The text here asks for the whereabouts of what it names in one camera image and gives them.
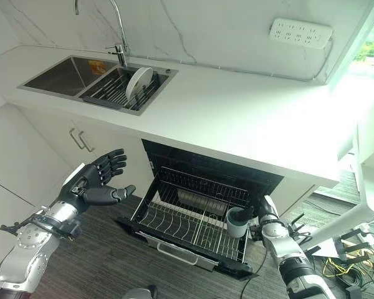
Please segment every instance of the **dishwasher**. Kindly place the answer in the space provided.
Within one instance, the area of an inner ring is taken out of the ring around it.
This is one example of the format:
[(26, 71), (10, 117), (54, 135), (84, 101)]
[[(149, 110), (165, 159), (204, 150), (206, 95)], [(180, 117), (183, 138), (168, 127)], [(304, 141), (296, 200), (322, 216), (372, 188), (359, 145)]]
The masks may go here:
[(230, 237), (226, 213), (270, 194), (282, 176), (143, 140), (155, 175), (131, 218), (116, 222), (164, 255), (238, 280), (254, 276), (245, 263), (249, 228)]

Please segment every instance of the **dishwasher rack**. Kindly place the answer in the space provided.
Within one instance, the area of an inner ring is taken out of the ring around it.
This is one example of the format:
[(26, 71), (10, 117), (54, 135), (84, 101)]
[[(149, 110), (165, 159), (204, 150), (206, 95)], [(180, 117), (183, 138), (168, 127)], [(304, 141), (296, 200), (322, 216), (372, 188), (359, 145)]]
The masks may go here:
[(207, 253), (244, 261), (247, 233), (232, 238), (226, 212), (246, 208), (246, 190), (162, 167), (132, 220)]
[(115, 69), (110, 72), (98, 84), (87, 90), (80, 97), (83, 101), (103, 105), (110, 108), (124, 108), (129, 110), (140, 110), (144, 104), (159, 89), (160, 82), (155, 72), (151, 82), (137, 91), (130, 99), (126, 97), (126, 88), (130, 81), (131, 74)]

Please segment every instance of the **gray carpet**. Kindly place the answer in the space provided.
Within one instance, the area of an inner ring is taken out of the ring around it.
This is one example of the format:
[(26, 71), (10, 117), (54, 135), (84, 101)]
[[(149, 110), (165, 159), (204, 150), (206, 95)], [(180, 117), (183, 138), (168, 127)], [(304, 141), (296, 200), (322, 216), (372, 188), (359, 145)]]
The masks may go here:
[[(352, 184), (353, 174), (343, 175), (342, 183), (337, 189), (322, 191), (337, 193), (346, 202), (315, 194), (308, 201), (339, 214), (352, 208), (358, 202), (356, 186)], [(158, 299), (239, 298), (245, 282), (169, 259), (124, 233), (112, 218), (130, 215), (136, 204), (138, 199), (134, 198), (122, 206), (89, 209), (82, 216), (83, 235), (76, 242), (61, 242), (31, 298), (119, 299), (128, 289), (149, 284), (157, 285)], [(290, 219), (303, 211), (306, 213), (303, 222), (313, 226), (322, 226), (338, 217), (303, 202), (289, 216)], [(263, 256), (262, 244), (250, 241), (246, 250), (246, 262), (257, 269)], [(321, 261), (317, 261), (319, 273), (321, 268)], [(326, 282), (337, 298), (346, 298), (334, 279), (326, 279)], [(373, 293), (374, 288), (369, 288), (368, 291)], [(367, 294), (363, 297), (374, 298)], [(269, 256), (260, 277), (249, 283), (243, 298), (288, 298), (281, 277)]]

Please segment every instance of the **yellow label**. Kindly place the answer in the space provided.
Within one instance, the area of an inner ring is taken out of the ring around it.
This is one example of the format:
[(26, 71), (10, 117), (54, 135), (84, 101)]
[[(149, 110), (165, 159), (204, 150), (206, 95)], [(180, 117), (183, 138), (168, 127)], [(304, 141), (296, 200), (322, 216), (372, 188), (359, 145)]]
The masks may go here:
[(107, 71), (104, 61), (88, 60), (92, 73), (94, 75), (103, 75)]

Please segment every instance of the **kitchen counter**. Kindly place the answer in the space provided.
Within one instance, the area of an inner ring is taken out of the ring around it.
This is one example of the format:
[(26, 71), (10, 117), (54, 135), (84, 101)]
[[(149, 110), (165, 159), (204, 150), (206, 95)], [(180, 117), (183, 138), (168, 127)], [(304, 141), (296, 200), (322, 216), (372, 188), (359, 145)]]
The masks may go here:
[(21, 45), (0, 55), (0, 105), (86, 116), (141, 138), (332, 187), (339, 180), (337, 115), (325, 86), (131, 58), (179, 72), (141, 116), (44, 95), (18, 85), (70, 55), (113, 55)]

